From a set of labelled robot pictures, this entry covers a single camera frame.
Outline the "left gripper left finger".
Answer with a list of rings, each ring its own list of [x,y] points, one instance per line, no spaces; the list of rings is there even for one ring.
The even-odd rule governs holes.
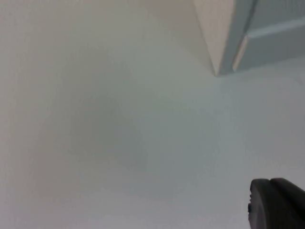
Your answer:
[[[248,221],[252,229],[303,229],[305,210],[295,210],[268,179],[250,184]]]

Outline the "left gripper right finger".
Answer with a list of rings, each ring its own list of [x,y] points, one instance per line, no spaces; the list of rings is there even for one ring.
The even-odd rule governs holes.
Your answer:
[[[303,189],[284,178],[272,178],[270,182],[295,210],[305,209],[305,191]]]

